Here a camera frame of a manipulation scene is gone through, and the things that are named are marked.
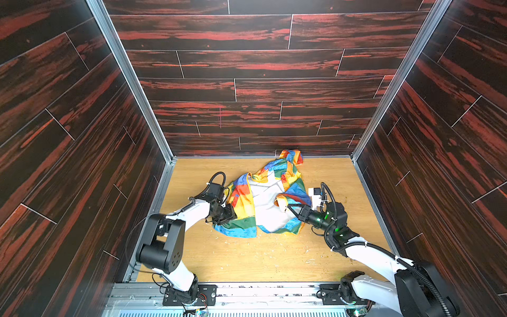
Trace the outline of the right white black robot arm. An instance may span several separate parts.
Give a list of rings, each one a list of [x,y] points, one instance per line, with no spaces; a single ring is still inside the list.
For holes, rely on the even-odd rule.
[[[380,304],[402,316],[459,316],[458,301],[435,266],[414,261],[370,243],[347,225],[348,215],[340,203],[327,210],[292,203],[287,206],[298,220],[323,230],[332,252],[358,261],[384,277],[384,281],[354,271],[342,277],[334,291],[346,304]]]

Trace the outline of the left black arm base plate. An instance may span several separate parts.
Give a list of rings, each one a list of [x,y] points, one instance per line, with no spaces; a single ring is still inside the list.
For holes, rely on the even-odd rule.
[[[196,284],[188,291],[180,291],[167,287],[162,306],[215,306],[217,286],[212,284]]]

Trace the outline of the multicoloured patchwork jacket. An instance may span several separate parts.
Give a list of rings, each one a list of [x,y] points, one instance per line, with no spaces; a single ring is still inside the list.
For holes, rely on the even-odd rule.
[[[278,159],[256,173],[243,174],[230,183],[227,203],[236,219],[214,225],[214,229],[225,236],[243,239],[255,238],[258,230],[297,235],[303,224],[288,205],[311,204],[297,169],[303,162],[299,150],[284,150]]]

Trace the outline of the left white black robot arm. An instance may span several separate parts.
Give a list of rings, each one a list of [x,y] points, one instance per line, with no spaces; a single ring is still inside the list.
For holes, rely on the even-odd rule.
[[[198,221],[211,218],[214,225],[236,219],[226,203],[228,189],[208,183],[206,188],[189,198],[189,203],[170,214],[149,215],[135,252],[136,261],[160,275],[167,283],[167,293],[190,305],[198,298],[198,277],[182,261],[186,231]]]

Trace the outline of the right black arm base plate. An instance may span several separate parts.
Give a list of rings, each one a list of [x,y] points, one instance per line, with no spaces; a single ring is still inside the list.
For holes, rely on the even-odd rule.
[[[324,305],[363,305],[371,306],[374,302],[360,298],[349,283],[321,284],[316,296]]]

